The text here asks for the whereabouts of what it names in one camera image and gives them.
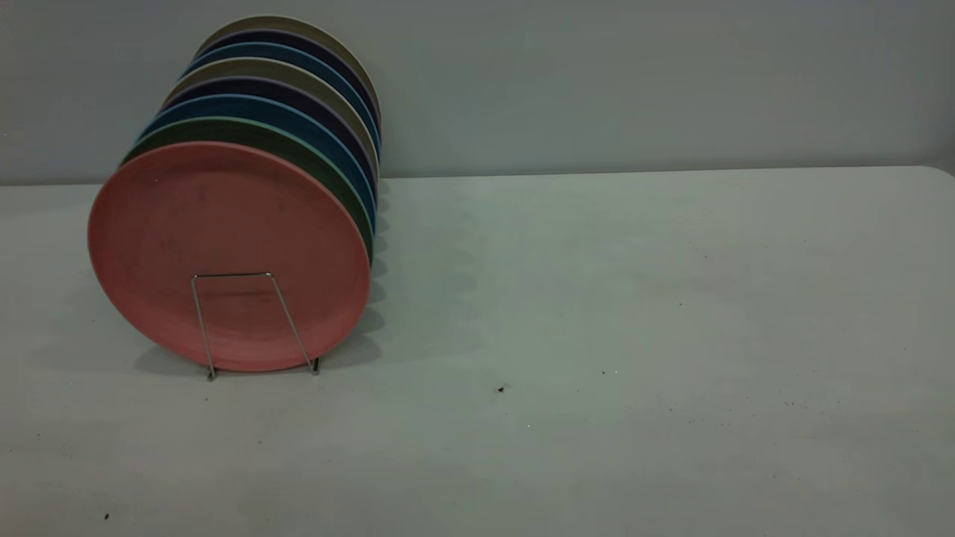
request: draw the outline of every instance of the wall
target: wall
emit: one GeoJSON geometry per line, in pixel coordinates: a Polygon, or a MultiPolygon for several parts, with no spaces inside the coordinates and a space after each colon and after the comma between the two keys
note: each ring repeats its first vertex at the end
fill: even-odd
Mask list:
{"type": "Polygon", "coordinates": [[[3,0],[0,182],[100,181],[202,40],[343,39],[387,176],[920,162],[955,139],[950,0],[3,0]]]}

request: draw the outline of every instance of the table surface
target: table surface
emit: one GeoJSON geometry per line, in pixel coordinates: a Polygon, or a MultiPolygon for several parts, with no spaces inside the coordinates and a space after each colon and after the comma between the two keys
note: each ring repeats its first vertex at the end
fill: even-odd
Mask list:
{"type": "Polygon", "coordinates": [[[938,170],[384,181],[322,374],[211,383],[99,288],[97,190],[0,189],[0,534],[955,527],[938,170]]]}

